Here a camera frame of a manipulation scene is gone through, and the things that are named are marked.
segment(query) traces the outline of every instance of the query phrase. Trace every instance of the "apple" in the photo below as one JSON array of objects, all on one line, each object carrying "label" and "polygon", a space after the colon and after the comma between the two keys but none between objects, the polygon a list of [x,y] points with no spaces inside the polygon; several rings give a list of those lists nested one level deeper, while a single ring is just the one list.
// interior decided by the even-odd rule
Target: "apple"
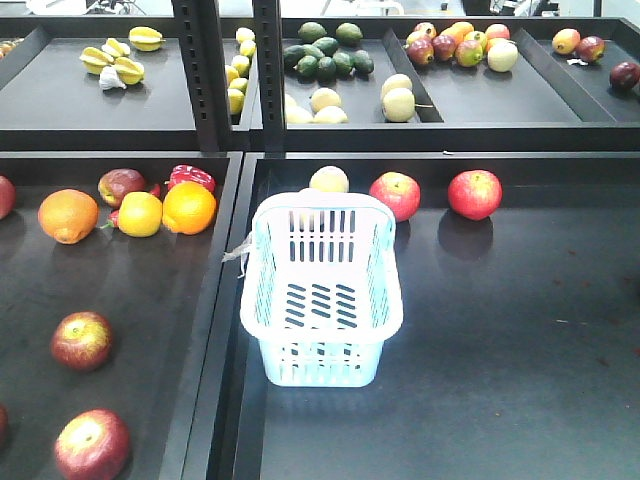
[{"label": "apple", "polygon": [[487,36],[487,41],[492,38],[506,38],[507,40],[511,38],[509,28],[502,23],[492,23],[487,27],[484,33]]},{"label": "apple", "polygon": [[487,170],[467,170],[454,177],[447,196],[454,212],[470,220],[482,220],[500,206],[502,185]]},{"label": "apple", "polygon": [[120,208],[122,199],[129,192],[140,192],[147,186],[142,174],[132,168],[116,168],[108,171],[98,181],[98,192],[112,208]]},{"label": "apple", "polygon": [[0,175],[0,220],[11,213],[16,205],[16,187],[7,177]]},{"label": "apple", "polygon": [[9,414],[4,405],[0,403],[0,449],[9,437]]},{"label": "apple", "polygon": [[622,62],[609,72],[609,83],[619,91],[631,90],[640,82],[640,65],[634,62]]},{"label": "apple", "polygon": [[51,354],[74,370],[89,372],[107,361],[113,343],[111,325],[97,312],[75,312],[58,324]]},{"label": "apple", "polygon": [[406,52],[411,63],[418,67],[424,67],[433,61],[433,45],[427,38],[416,40],[407,47]]},{"label": "apple", "polygon": [[436,27],[431,22],[420,22],[414,28],[414,32],[425,32],[430,38],[435,38],[438,34]]},{"label": "apple", "polygon": [[382,174],[371,184],[369,195],[389,207],[396,222],[408,220],[420,207],[420,185],[404,173]]},{"label": "apple", "polygon": [[518,61],[518,47],[508,41],[495,45],[487,54],[487,64],[494,72],[508,72]]},{"label": "apple", "polygon": [[433,56],[440,62],[446,62],[456,53],[456,39],[451,35],[438,35],[431,44]]},{"label": "apple", "polygon": [[586,63],[594,63],[604,56],[606,44],[604,40],[595,35],[584,37],[575,49],[575,54]]},{"label": "apple", "polygon": [[111,480],[130,454],[129,428],[115,412],[105,408],[72,419],[54,446],[56,466],[67,480]]},{"label": "apple", "polygon": [[487,34],[484,32],[480,32],[479,30],[474,30],[473,32],[469,32],[464,36],[465,40],[476,40],[480,42],[482,45],[482,49],[487,48]]}]

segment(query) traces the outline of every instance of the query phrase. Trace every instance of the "shopping basket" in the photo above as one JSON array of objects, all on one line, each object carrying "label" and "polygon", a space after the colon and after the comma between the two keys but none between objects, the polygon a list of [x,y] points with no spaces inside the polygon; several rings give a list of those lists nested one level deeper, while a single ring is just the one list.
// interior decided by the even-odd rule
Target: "shopping basket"
[{"label": "shopping basket", "polygon": [[359,193],[273,195],[252,221],[240,319],[281,386],[359,387],[403,319],[395,220]]}]

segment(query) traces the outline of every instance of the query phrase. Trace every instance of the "red fruit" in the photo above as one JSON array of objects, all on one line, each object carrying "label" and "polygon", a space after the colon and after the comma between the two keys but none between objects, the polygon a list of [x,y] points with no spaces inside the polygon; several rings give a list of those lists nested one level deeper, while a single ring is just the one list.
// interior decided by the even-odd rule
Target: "red fruit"
[{"label": "red fruit", "polygon": [[376,179],[369,195],[391,209],[396,222],[411,218],[420,207],[420,185],[408,175],[387,172]]},{"label": "red fruit", "polygon": [[433,61],[433,45],[426,38],[416,40],[407,47],[407,56],[411,63],[424,67]]},{"label": "red fruit", "polygon": [[0,175],[0,220],[9,215],[16,205],[16,187]]},{"label": "red fruit", "polygon": [[583,62],[593,63],[597,62],[604,56],[606,44],[604,40],[595,35],[584,37],[580,40],[580,43],[576,46],[575,54]]},{"label": "red fruit", "polygon": [[89,410],[71,420],[58,436],[56,466],[67,480],[112,480],[131,453],[131,436],[111,410]]},{"label": "red fruit", "polygon": [[496,211],[502,201],[502,185],[493,173],[468,170],[449,184],[449,205],[470,220],[482,220]]},{"label": "red fruit", "polygon": [[113,341],[111,325],[96,312],[75,312],[58,324],[51,354],[63,365],[88,372],[107,361]]},{"label": "red fruit", "polygon": [[446,62],[456,53],[456,39],[451,35],[438,35],[431,41],[436,60]]}]

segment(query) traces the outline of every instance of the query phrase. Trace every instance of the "display shelf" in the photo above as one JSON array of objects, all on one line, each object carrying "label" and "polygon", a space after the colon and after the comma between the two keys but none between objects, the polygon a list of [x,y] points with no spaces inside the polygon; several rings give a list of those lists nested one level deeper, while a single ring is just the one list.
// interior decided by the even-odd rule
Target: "display shelf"
[{"label": "display shelf", "polygon": [[[224,322],[212,323],[212,312],[241,162],[241,153],[0,155],[0,172],[17,187],[16,208],[0,223],[0,401],[11,432],[0,452],[3,478],[57,478],[52,449],[58,434],[71,418],[98,407],[116,411],[131,431],[132,458],[118,478],[183,478],[208,335],[228,336]],[[104,224],[110,209],[97,191],[103,173],[136,168],[162,184],[181,163],[217,181],[214,225],[200,234],[162,228],[133,238],[96,228],[79,243],[62,245],[38,224],[40,203],[61,188],[93,196],[101,205],[98,225]],[[49,352],[60,320],[82,310],[105,315],[115,333],[110,360],[90,373],[63,367]],[[206,352],[224,353],[224,346]],[[222,385],[222,374],[218,365],[207,380]],[[215,407],[219,399],[207,401]]]},{"label": "display shelf", "polygon": [[[458,67],[452,61],[434,62],[426,68],[414,69],[411,64],[407,66],[407,59],[397,52],[401,52],[403,39],[416,23],[425,20],[431,21],[438,31],[460,20],[470,20],[478,30],[486,29],[491,23],[505,23],[518,43],[521,58],[512,72],[504,74],[489,70],[486,61],[468,69]],[[281,36],[276,37],[271,31],[267,37],[282,46],[299,42],[297,30],[306,21],[320,22],[328,35],[332,35],[345,19],[285,18],[281,19],[278,31]],[[598,93],[597,87],[592,86],[595,79],[586,82],[571,75],[557,64],[544,46],[546,39],[550,41],[557,31],[568,26],[576,26],[582,32],[601,33],[612,43],[610,58],[597,68],[600,71],[598,81],[601,81],[608,75],[608,64],[621,56],[620,51],[635,54],[637,47],[634,45],[638,43],[640,31],[623,19],[359,17],[353,22],[364,33],[363,45],[385,39],[384,51],[388,55],[380,57],[382,68],[369,75],[369,82],[358,82],[357,79],[335,82],[339,93],[344,90],[346,106],[354,105],[351,113],[347,111],[349,123],[290,124],[285,128],[274,111],[277,107],[275,90],[269,89],[271,95],[262,92],[256,97],[251,134],[254,150],[265,146],[265,118],[269,119],[269,128],[279,127],[281,132],[282,145],[270,148],[270,151],[554,151],[573,150],[578,144],[585,150],[635,148],[635,136],[640,128],[637,109],[634,112],[637,95],[631,93],[624,99],[615,98],[607,91],[608,81]],[[389,36],[396,38],[395,44]],[[414,121],[402,124],[385,121],[378,100],[380,85],[395,72],[422,80],[418,95],[429,99],[434,108],[417,110],[420,115],[431,110],[433,118],[418,122],[416,116]],[[299,95],[303,100],[320,86],[318,82],[301,82],[291,72],[281,72],[281,76],[283,91],[294,97]],[[603,96],[608,97],[608,102],[603,101]],[[624,107],[616,107],[621,100]],[[273,105],[268,115],[264,112],[267,104]]]},{"label": "display shelf", "polygon": [[[277,387],[239,326],[239,265],[225,265],[236,295],[217,308],[238,325],[235,408],[214,478],[634,479],[636,154],[247,154],[230,246],[263,199],[325,165],[351,191],[388,170],[421,185],[396,232],[404,322],[369,386]],[[451,178],[472,168],[504,187],[481,222],[447,205]]]}]

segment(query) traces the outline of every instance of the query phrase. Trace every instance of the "avocado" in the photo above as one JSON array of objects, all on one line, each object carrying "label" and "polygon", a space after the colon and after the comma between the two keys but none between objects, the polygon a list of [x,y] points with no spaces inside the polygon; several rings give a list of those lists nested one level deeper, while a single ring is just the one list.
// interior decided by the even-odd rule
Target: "avocado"
[{"label": "avocado", "polygon": [[298,37],[305,43],[313,43],[326,34],[327,30],[318,22],[305,22],[298,29]]},{"label": "avocado", "polygon": [[348,47],[357,46],[362,37],[362,30],[355,23],[341,23],[336,29],[338,42]]}]

